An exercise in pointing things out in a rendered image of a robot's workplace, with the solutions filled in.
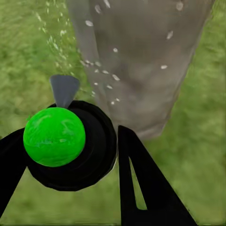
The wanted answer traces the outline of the pesticide atomizer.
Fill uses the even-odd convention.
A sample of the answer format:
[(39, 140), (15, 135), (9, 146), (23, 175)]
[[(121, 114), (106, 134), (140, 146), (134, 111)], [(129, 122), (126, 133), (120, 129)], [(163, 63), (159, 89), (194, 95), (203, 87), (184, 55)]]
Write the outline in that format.
[(55, 104), (36, 113), (24, 134), (24, 160), (32, 176), (57, 191), (78, 191), (113, 170), (119, 143), (112, 120), (98, 107), (74, 100), (81, 81), (49, 79)]

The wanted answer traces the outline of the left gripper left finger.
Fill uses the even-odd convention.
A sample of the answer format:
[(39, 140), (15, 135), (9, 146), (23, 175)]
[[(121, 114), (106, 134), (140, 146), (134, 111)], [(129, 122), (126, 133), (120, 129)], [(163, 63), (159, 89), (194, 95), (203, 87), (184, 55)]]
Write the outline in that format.
[(0, 140), (0, 217), (26, 169), (23, 144), (24, 128)]

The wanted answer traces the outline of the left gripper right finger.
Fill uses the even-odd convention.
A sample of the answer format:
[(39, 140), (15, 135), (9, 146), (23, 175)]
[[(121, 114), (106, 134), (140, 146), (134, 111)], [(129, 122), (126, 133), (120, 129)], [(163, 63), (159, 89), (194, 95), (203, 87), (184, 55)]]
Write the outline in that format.
[[(197, 226), (135, 132), (118, 126), (121, 226)], [(131, 165), (147, 210), (136, 206)]]

